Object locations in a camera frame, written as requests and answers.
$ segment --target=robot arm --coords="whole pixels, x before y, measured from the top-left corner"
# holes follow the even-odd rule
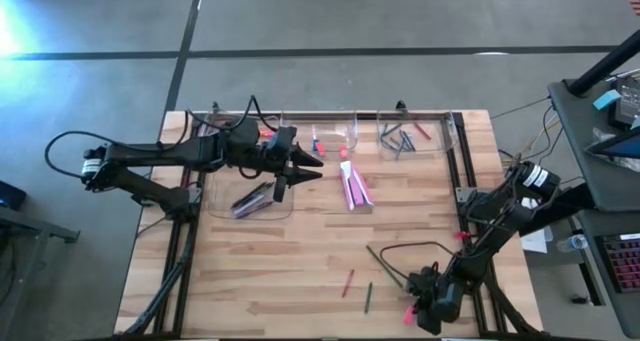
[[[167,188],[129,171],[129,167],[185,166],[196,172],[215,172],[223,166],[238,167],[243,176],[257,177],[269,172],[276,177],[274,201],[282,202],[285,188],[322,177],[299,166],[320,167],[323,163],[293,144],[295,127],[280,127],[268,142],[259,143],[257,122],[245,119],[232,129],[219,129],[213,135],[191,138],[180,144],[111,144],[85,151],[82,183],[99,192],[120,188],[138,202],[157,202],[166,213],[189,203],[184,188]],[[245,169],[256,175],[246,176]]]
[[[553,201],[559,183],[558,176],[540,166],[516,161],[501,186],[489,193],[476,190],[470,195],[462,205],[464,217],[472,222],[479,220],[489,227],[469,250],[455,253],[442,273],[436,263],[432,267],[424,267],[419,274],[409,274],[407,290],[417,297],[414,309],[418,326],[438,335],[443,321],[458,319],[463,296],[486,281],[485,273],[492,257],[533,219],[538,210]],[[523,197],[538,200],[541,206],[525,207],[522,205]],[[516,331],[538,332],[526,323],[495,283],[485,284]]]

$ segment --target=blue object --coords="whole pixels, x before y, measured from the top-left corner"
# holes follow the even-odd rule
[[[618,91],[609,90],[605,92],[604,95],[600,96],[597,100],[595,100],[593,102],[593,106],[598,110],[602,110],[603,108],[609,106],[613,102],[620,100],[620,97],[621,96],[620,96],[620,93],[618,93]]]
[[[631,137],[607,147],[605,152],[615,153],[620,157],[640,158],[640,137]]]

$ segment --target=metal bracket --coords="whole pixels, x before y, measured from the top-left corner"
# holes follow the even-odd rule
[[[200,195],[202,195],[201,187],[189,187],[189,203],[194,204],[198,202]]]
[[[491,189],[479,187],[456,187],[456,201],[458,203],[467,203],[475,192],[489,193],[491,191]]]

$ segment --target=keyboard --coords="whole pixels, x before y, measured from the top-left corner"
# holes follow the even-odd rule
[[[640,291],[640,234],[602,236],[597,241],[616,290]]]

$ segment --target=computer equipment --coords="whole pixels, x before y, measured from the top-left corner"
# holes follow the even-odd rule
[[[615,89],[621,97],[609,106],[608,122],[613,127],[628,130],[636,115],[640,115],[640,82],[631,77],[618,79]]]
[[[6,206],[14,211],[18,211],[26,197],[26,192],[0,181],[0,207]]]
[[[640,158],[640,127],[591,145],[588,152],[605,156]]]
[[[600,236],[596,243],[618,293],[640,291],[640,233]]]

